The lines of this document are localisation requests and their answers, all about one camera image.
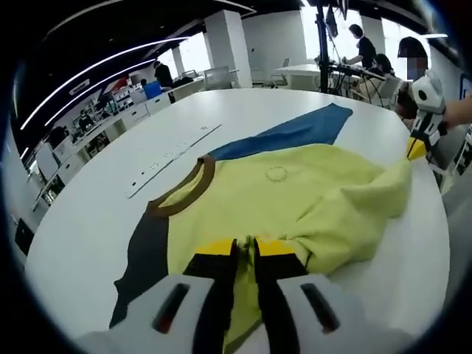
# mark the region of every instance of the white table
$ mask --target white table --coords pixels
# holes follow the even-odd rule
[[[327,94],[263,88],[199,92],[109,145],[58,196],[29,249],[26,275],[52,319],[73,337],[106,330],[117,300],[113,281],[126,268],[128,242],[146,203],[174,187],[208,151],[330,103],[353,110],[334,145],[384,167],[404,156],[409,132],[391,111]],[[223,125],[127,198],[125,186],[149,159],[184,132],[215,123]],[[369,318],[417,335],[441,311],[448,270],[441,195],[426,160],[419,159],[407,209],[389,222],[375,258],[345,266],[332,279],[362,298]],[[249,342],[263,333],[259,329]]]
[[[173,94],[176,102],[179,100],[183,100],[185,97],[190,96],[198,91],[200,91],[204,87],[204,78],[199,76],[191,83],[186,83],[182,86],[173,88],[172,90],[166,91],[165,94]]]
[[[287,77],[288,88],[303,91],[317,91],[319,85],[315,83],[315,77],[321,75],[321,71],[316,64],[302,64],[294,66],[286,66],[285,68],[278,68],[274,70],[274,74],[283,74]],[[331,77],[336,77],[331,83],[332,86],[337,86],[337,80],[341,75],[337,72],[331,72]]]

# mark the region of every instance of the chair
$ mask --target chair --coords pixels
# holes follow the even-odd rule
[[[191,79],[195,79],[198,77],[198,74],[195,70],[188,70],[184,72],[181,77],[190,77]]]
[[[205,91],[232,89],[228,66],[205,70],[204,76]]]
[[[350,90],[350,93],[360,100],[379,107],[391,109],[394,101],[393,97],[401,84],[401,80],[389,74],[385,75],[385,78],[385,81],[376,79],[368,80],[367,88],[365,88],[366,83],[361,80],[359,82],[361,92]]]
[[[290,58],[286,58],[283,61],[282,68],[286,68],[289,65],[290,65]],[[287,78],[285,77],[285,75],[283,75],[283,74],[272,74],[271,75],[271,83],[270,83],[269,86],[272,89],[278,89],[279,86],[287,86],[287,85],[288,85],[288,81],[287,81]]]

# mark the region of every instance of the white pillar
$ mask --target white pillar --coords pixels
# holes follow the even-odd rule
[[[361,20],[364,35],[371,40],[377,54],[385,54],[385,36],[382,21],[367,16],[361,16]]]
[[[212,48],[209,46],[208,35],[206,32],[204,33],[204,40],[205,40],[206,52],[208,53],[209,64],[212,68],[214,68],[215,64],[213,63]]]
[[[205,27],[213,66],[236,69],[240,87],[252,87],[251,68],[240,14],[220,11],[205,18]]]
[[[177,72],[179,75],[182,75],[185,72],[184,63],[182,62],[182,55],[180,53],[180,47],[172,49],[172,56],[174,57],[174,62],[176,63]]]

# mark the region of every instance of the person's arm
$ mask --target person's arm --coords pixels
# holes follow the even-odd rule
[[[364,57],[362,55],[356,55],[352,59],[346,59],[346,57],[344,57],[343,58],[343,63],[346,63],[347,65],[353,65],[353,64],[356,64],[356,63],[362,61],[362,59],[364,59]]]
[[[460,101],[449,101],[445,104],[444,120],[448,127],[472,123],[472,95],[468,94]]]

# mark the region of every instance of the metal stand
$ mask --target metal stand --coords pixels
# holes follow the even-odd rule
[[[316,25],[318,26],[318,36],[319,36],[319,70],[321,72],[321,81],[320,81],[320,91],[323,94],[327,93],[327,75],[329,70],[329,58],[327,53],[327,42],[326,42],[326,24],[325,16],[323,15],[323,3],[321,0],[318,0],[316,5],[318,13],[316,14]]]

